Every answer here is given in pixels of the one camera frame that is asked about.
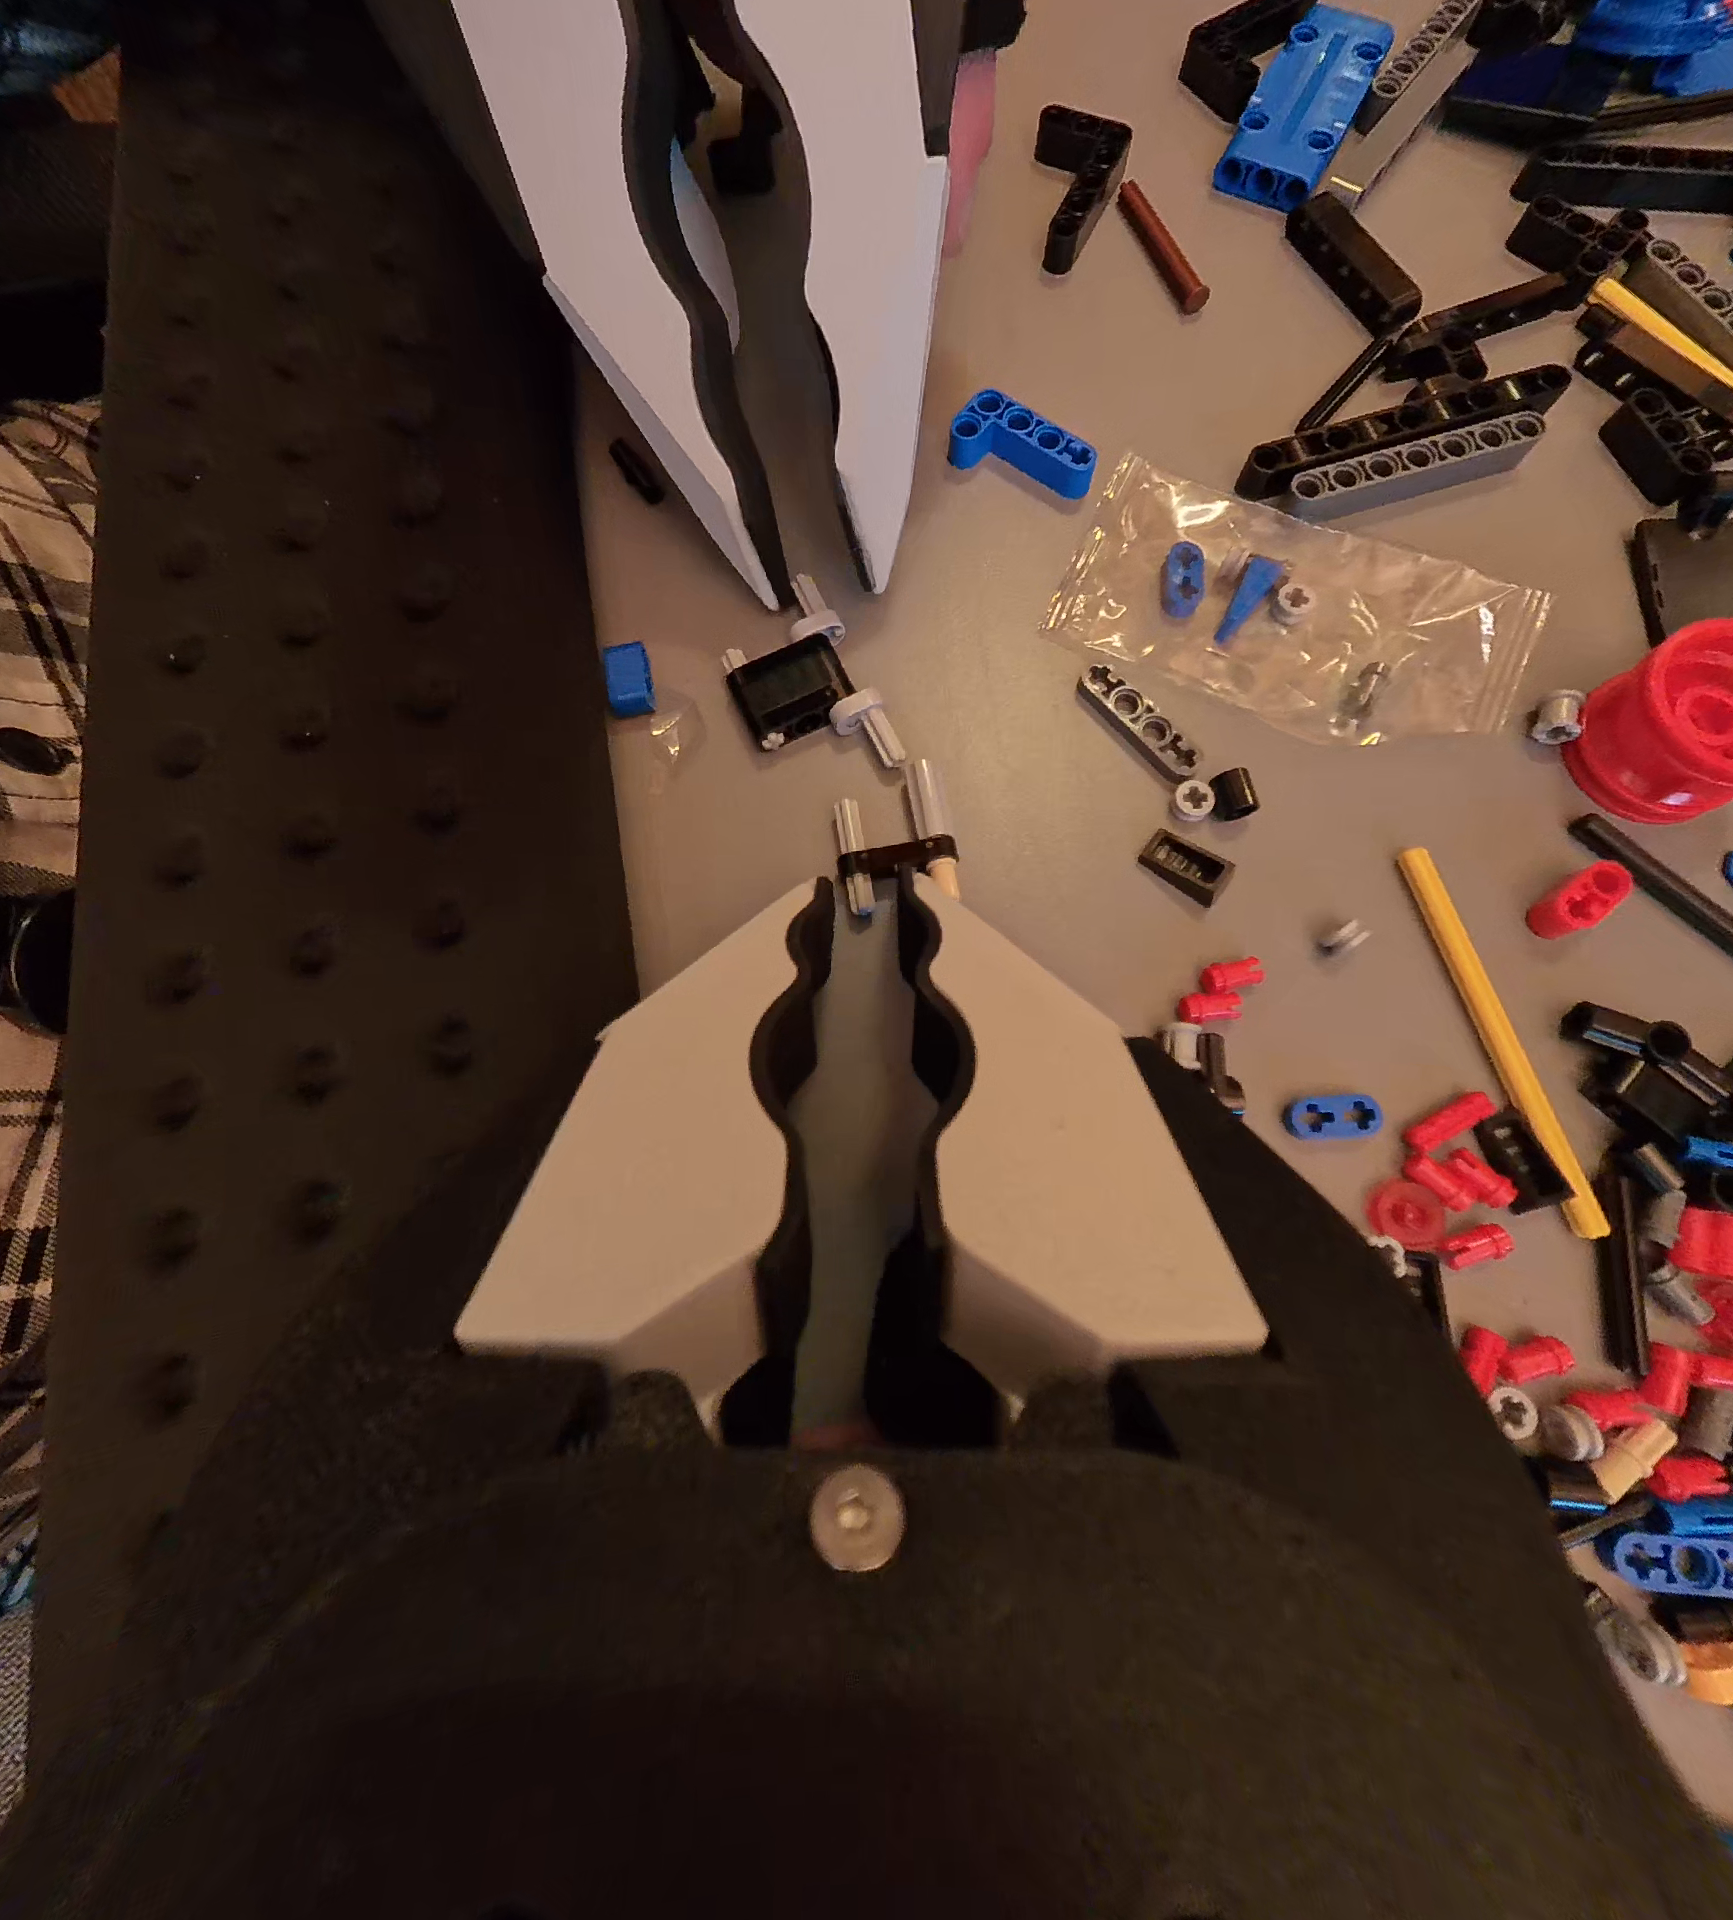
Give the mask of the thin black beam with grey pins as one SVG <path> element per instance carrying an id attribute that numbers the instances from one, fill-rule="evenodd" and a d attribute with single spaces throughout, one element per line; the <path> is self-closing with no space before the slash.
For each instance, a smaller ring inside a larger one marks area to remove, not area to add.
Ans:
<path id="1" fill-rule="evenodd" d="M 869 845 L 862 814 L 853 799 L 831 808 L 835 839 L 835 879 L 853 921 L 869 922 L 876 913 L 878 885 L 894 883 L 902 872 L 923 872 L 951 900 L 961 900 L 959 845 L 939 765 L 916 758 L 905 767 L 905 804 L 910 824 L 900 842 Z"/>

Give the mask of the black angled beam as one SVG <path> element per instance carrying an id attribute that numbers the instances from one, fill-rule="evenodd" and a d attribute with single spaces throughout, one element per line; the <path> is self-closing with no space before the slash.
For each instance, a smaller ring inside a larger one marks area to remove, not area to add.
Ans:
<path id="1" fill-rule="evenodd" d="M 1129 122 L 1065 105 L 1041 111 L 1032 159 L 1068 186 L 1047 227 L 1042 271 L 1068 276 L 1102 213 L 1114 205 L 1132 144 Z"/>

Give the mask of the long yellow axle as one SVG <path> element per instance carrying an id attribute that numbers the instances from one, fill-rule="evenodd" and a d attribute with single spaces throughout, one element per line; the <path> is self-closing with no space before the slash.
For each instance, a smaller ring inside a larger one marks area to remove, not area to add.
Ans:
<path id="1" fill-rule="evenodd" d="M 1506 1015 L 1502 997 L 1433 854 L 1424 847 L 1410 847 L 1397 857 L 1397 867 L 1501 1088 L 1524 1116 L 1535 1141 L 1562 1181 L 1560 1213 L 1569 1231 L 1586 1242 L 1608 1241 L 1610 1219 L 1598 1202 L 1592 1181 L 1553 1106 L 1551 1095 Z"/>

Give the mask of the blue holed oval beam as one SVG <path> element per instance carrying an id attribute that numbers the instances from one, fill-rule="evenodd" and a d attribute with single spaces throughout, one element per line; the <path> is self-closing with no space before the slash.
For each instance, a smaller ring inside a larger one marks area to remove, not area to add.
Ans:
<path id="1" fill-rule="evenodd" d="M 1596 1554 L 1607 1572 L 1647 1596 L 1733 1603 L 1733 1541 L 1621 1529 L 1598 1541 Z"/>

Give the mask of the long black axle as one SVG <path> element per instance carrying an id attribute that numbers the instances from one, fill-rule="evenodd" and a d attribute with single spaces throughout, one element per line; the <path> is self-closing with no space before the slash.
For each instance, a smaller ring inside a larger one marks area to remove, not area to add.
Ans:
<path id="1" fill-rule="evenodd" d="M 1598 813 L 1567 823 L 1574 845 L 1621 867 L 1635 889 L 1660 907 L 1676 924 L 1733 960 L 1733 913 L 1689 883 L 1679 871 L 1647 853 Z"/>

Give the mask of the person's left hand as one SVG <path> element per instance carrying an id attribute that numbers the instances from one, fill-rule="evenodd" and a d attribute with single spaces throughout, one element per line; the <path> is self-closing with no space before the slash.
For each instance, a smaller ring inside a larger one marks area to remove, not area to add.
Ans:
<path id="1" fill-rule="evenodd" d="M 997 54 L 965 54 L 954 73 L 948 136 L 948 203 L 942 229 L 946 258 L 967 244 L 981 170 L 991 153 L 997 98 Z"/>

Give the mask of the pile of small mixed pins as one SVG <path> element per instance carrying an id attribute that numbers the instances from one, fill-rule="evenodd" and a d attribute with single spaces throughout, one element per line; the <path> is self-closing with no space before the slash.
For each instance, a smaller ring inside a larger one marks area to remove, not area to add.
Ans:
<path id="1" fill-rule="evenodd" d="M 1519 1217 L 1557 1214 L 1562 1198 L 1502 1099 L 1460 1093 L 1410 1123 L 1363 1219 L 1530 1471 L 1607 1660 L 1637 1688 L 1696 1703 L 1684 1646 L 1733 1641 L 1733 1601 L 1647 1596 L 1596 1546 L 1621 1529 L 1733 1541 L 1733 1056 L 1592 1001 L 1567 1009 L 1558 1034 L 1608 1129 L 1592 1179 L 1610 1221 L 1594 1251 L 1594 1366 L 1544 1326 L 1450 1317 L 1450 1280 L 1502 1265 L 1524 1242 Z"/>

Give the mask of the black block with grey pins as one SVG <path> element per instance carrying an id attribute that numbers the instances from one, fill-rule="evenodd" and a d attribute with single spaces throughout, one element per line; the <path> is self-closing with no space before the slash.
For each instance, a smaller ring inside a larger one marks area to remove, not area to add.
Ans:
<path id="1" fill-rule="evenodd" d="M 889 771 L 908 765 L 908 753 L 874 687 L 856 687 L 841 657 L 845 622 L 814 579 L 796 573 L 790 591 L 798 618 L 788 640 L 748 661 L 738 651 L 722 657 L 724 685 L 734 712 L 761 754 L 835 732 L 861 736 Z"/>

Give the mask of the grey holed beam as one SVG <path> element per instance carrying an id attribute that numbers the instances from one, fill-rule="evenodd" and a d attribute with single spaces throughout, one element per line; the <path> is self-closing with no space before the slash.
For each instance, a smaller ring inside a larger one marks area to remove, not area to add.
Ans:
<path id="1" fill-rule="evenodd" d="M 1296 477 L 1277 511 L 1320 524 L 1450 492 L 1519 468 L 1547 433 L 1544 414 L 1520 410 L 1336 458 Z"/>

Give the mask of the grey and black connector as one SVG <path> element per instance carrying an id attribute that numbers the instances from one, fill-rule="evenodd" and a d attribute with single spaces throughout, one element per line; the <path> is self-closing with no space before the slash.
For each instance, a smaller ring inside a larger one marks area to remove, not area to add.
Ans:
<path id="1" fill-rule="evenodd" d="M 1219 1105 L 1235 1118 L 1246 1116 L 1246 1093 L 1229 1060 L 1229 1044 L 1219 1024 L 1173 1020 L 1158 1032 L 1166 1056 L 1194 1075 Z"/>

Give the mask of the blue angled beam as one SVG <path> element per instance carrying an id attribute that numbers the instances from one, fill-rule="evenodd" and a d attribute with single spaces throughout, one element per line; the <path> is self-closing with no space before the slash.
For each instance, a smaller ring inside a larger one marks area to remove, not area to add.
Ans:
<path id="1" fill-rule="evenodd" d="M 957 471 L 997 463 L 1067 502 L 1091 495 L 1099 464 L 1093 445 L 999 389 L 978 390 L 952 416 L 946 458 Z"/>

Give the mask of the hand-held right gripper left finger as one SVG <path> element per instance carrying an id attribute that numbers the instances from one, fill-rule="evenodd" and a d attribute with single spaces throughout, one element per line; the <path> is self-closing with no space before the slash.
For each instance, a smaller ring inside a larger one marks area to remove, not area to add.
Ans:
<path id="1" fill-rule="evenodd" d="M 671 1374 L 718 1438 L 788 1440 L 813 1279 L 792 1105 L 833 937 L 833 880 L 804 880 L 603 1032 L 462 1352 Z"/>

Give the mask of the brown axle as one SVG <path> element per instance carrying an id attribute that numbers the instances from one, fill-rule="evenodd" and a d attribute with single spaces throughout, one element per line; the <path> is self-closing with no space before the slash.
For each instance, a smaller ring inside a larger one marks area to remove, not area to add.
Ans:
<path id="1" fill-rule="evenodd" d="M 1166 298 L 1186 321 L 1197 319 L 1211 301 L 1211 289 L 1136 180 L 1124 178 L 1118 182 L 1117 209 L 1145 260 L 1165 286 Z"/>

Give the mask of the black bent beam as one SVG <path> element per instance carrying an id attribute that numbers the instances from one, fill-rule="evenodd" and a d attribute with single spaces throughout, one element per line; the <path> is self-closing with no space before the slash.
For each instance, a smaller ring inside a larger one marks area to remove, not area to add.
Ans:
<path id="1" fill-rule="evenodd" d="M 1314 2 L 1236 2 L 1199 20 L 1185 45 L 1179 84 L 1225 127 L 1236 128 L 1260 84 L 1260 60 L 1313 10 Z"/>

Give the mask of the long grey flat beam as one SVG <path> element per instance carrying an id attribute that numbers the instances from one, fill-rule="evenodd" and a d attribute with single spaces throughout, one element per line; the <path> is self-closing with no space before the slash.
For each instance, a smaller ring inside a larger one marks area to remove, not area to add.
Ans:
<path id="1" fill-rule="evenodd" d="M 1381 66 L 1355 113 L 1322 193 L 1355 213 L 1384 170 L 1426 128 L 1446 94 L 1468 71 L 1468 32 L 1481 2 L 1446 2 Z"/>

